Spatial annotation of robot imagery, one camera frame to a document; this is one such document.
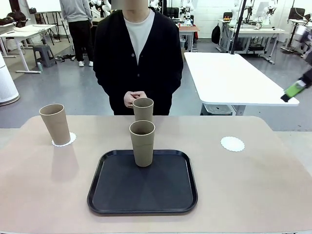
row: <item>cup rim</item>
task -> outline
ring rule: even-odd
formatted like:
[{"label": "cup rim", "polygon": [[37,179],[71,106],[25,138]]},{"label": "cup rim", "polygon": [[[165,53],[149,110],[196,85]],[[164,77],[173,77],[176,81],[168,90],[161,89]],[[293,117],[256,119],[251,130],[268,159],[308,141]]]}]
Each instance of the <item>cup rim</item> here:
[{"label": "cup rim", "polygon": [[[152,104],[149,105],[149,106],[144,106],[144,107],[137,106],[137,105],[135,105],[135,101],[136,101],[136,100],[139,100],[139,99],[149,99],[149,100],[152,101]],[[136,100],[133,101],[133,106],[135,106],[135,107],[137,107],[137,108],[149,108],[149,107],[151,107],[151,106],[154,105],[154,101],[153,101],[152,99],[148,98],[148,97],[140,97],[140,98],[138,98],[138,99],[136,99]]]},{"label": "cup rim", "polygon": [[[62,109],[61,109],[59,112],[56,112],[56,113],[53,113],[53,114],[49,114],[49,115],[46,115],[46,114],[42,114],[42,113],[41,113],[41,110],[42,110],[43,108],[45,108],[45,107],[47,107],[47,106],[53,106],[53,105],[62,106]],[[52,115],[56,115],[56,114],[62,112],[63,110],[64,110],[64,106],[63,106],[62,104],[54,103],[54,104],[49,104],[49,105],[46,105],[46,106],[44,106],[44,107],[41,107],[40,110],[39,110],[39,114],[42,115],[42,116],[52,116]]]},{"label": "cup rim", "polygon": [[[153,129],[150,133],[148,133],[148,134],[143,134],[143,135],[142,135],[142,134],[136,134],[136,133],[134,133],[134,132],[131,131],[131,126],[134,125],[135,123],[138,123],[138,122],[149,122],[149,123],[151,123],[151,124],[153,125],[154,129]],[[155,127],[155,125],[154,125],[153,122],[150,122],[150,121],[148,121],[148,120],[138,120],[138,121],[133,122],[133,123],[130,125],[129,131],[130,131],[130,133],[132,133],[133,135],[141,137],[141,136],[148,136],[148,135],[152,134],[152,133],[155,131],[155,128],[156,128],[156,127]]]}]

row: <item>paper cup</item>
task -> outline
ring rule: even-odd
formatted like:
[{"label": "paper cup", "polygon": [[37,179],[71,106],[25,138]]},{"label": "paper cup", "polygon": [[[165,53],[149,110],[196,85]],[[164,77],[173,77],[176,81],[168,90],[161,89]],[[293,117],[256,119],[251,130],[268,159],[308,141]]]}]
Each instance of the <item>paper cup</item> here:
[{"label": "paper cup", "polygon": [[153,121],[154,101],[150,98],[138,98],[133,102],[136,121]]},{"label": "paper cup", "polygon": [[136,121],[130,126],[130,135],[139,167],[147,167],[153,162],[155,125],[146,120]]},{"label": "paper cup", "polygon": [[56,145],[65,145],[70,141],[69,129],[64,106],[51,104],[39,111],[52,140]]}]

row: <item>neck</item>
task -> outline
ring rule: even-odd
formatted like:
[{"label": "neck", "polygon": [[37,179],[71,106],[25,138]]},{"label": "neck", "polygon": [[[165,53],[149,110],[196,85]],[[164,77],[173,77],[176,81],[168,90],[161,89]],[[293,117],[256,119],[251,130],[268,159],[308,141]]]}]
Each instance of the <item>neck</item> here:
[{"label": "neck", "polygon": [[142,10],[122,10],[123,16],[132,23],[141,23],[143,22],[148,15],[150,14],[150,9],[142,9]]}]

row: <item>black cardigan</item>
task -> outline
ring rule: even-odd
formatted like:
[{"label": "black cardigan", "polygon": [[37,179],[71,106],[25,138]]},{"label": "black cardigan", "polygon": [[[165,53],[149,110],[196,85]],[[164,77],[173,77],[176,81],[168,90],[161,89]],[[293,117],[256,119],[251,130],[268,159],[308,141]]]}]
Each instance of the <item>black cardigan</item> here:
[{"label": "black cardigan", "polygon": [[124,105],[128,91],[144,91],[155,103],[170,101],[171,105],[172,94],[181,85],[182,70],[178,27],[159,12],[155,12],[138,64],[121,10],[98,25],[94,71],[113,110]]}]

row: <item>black tray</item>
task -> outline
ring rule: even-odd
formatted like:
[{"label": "black tray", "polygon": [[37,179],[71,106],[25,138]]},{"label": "black tray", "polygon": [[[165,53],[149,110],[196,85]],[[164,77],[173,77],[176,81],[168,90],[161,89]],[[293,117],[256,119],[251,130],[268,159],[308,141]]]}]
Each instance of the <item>black tray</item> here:
[{"label": "black tray", "polygon": [[154,150],[153,163],[140,168],[133,150],[110,151],[99,161],[87,202],[99,214],[187,212],[197,203],[190,159]]}]

